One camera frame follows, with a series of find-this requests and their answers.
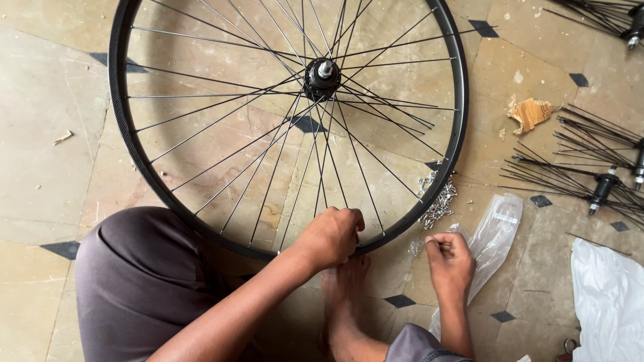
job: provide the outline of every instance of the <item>person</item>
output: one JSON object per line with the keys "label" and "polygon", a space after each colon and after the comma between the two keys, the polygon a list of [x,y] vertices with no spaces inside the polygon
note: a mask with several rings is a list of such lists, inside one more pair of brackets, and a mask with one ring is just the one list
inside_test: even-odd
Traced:
{"label": "person", "polygon": [[253,335],[291,292],[321,273],[323,352],[342,361],[473,361],[466,300],[475,261],[458,233],[425,240],[440,305],[441,343],[405,324],[388,345],[357,324],[368,256],[349,258],[365,228],[357,209],[329,207],[297,241],[227,294],[204,240],[172,211],[135,207],[81,243],[76,288],[86,361],[261,361]]}

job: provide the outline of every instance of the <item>pile of spoke nipples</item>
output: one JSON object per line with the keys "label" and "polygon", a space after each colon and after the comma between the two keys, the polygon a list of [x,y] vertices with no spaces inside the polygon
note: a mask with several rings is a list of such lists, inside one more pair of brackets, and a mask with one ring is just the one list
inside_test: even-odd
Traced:
{"label": "pile of spoke nipples", "polygon": [[[430,173],[429,177],[420,178],[418,184],[420,185],[420,192],[417,193],[417,196],[420,198],[422,195],[425,195],[427,189],[434,181],[436,177],[436,172]],[[434,227],[434,222],[440,220],[444,215],[451,215],[454,211],[450,210],[450,202],[454,196],[457,196],[456,187],[451,183],[451,176],[443,187],[443,190],[440,192],[439,196],[434,200],[434,203],[430,208],[425,211],[425,213],[418,219],[418,222],[424,224],[424,229],[431,229]]]}

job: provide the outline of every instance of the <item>hand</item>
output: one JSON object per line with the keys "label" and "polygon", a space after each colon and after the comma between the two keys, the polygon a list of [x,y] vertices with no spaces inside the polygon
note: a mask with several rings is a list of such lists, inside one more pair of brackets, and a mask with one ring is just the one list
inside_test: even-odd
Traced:
{"label": "hand", "polygon": [[357,232],[364,229],[360,210],[329,207],[307,225],[291,248],[299,250],[319,272],[346,263],[355,251]]}
{"label": "hand", "polygon": [[476,261],[460,233],[442,233],[425,238],[431,282],[439,304],[467,303]]}

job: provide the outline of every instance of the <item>black rim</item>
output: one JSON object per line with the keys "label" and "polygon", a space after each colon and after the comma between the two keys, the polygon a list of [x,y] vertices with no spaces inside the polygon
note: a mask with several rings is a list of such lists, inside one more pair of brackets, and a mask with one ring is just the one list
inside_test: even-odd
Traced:
{"label": "black rim", "polygon": [[[150,159],[147,157],[134,127],[133,117],[129,107],[126,77],[129,36],[141,2],[142,0],[121,0],[118,4],[111,30],[108,53],[109,85],[114,113],[121,135],[137,169],[141,172],[142,176],[151,189],[157,194],[159,199],[161,199],[168,208],[173,210],[186,224],[190,225],[206,238],[214,240],[223,247],[251,258],[265,261],[273,259],[277,253],[255,249],[253,247],[246,247],[240,243],[230,241],[221,237],[219,233],[213,230],[211,226],[203,220],[193,217],[194,213],[186,208],[186,206],[172,194],[172,191],[166,186],[166,183],[160,178],[159,174],[157,174],[150,162]],[[446,148],[440,169],[437,171],[435,177],[436,182],[433,182],[425,194],[422,195],[421,202],[416,203],[398,222],[395,222],[387,229],[384,229],[383,234],[379,234],[374,236],[372,239],[365,241],[364,246],[359,245],[354,254],[355,256],[373,251],[388,243],[402,234],[417,221],[417,219],[433,203],[437,195],[440,193],[440,190],[448,181],[449,175],[452,174],[463,143],[468,118],[469,102],[468,74],[463,46],[460,41],[459,31],[444,0],[426,0],[426,2],[430,9],[433,9],[436,22],[443,34],[441,38],[446,43],[446,47],[451,58],[450,63],[455,92],[455,111],[453,112],[454,116],[450,141]]]}

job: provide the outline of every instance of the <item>leg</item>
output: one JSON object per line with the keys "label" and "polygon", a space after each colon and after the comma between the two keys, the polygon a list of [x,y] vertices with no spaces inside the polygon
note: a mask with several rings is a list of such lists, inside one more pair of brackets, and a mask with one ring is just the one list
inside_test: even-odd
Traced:
{"label": "leg", "polygon": [[199,243],[161,207],[118,212],[83,239],[76,286],[87,361],[143,361],[222,298]]}
{"label": "leg", "polygon": [[360,256],[321,274],[325,302],[322,342],[337,362],[384,361],[387,354],[386,343],[369,338],[357,325],[370,264],[368,256]]}

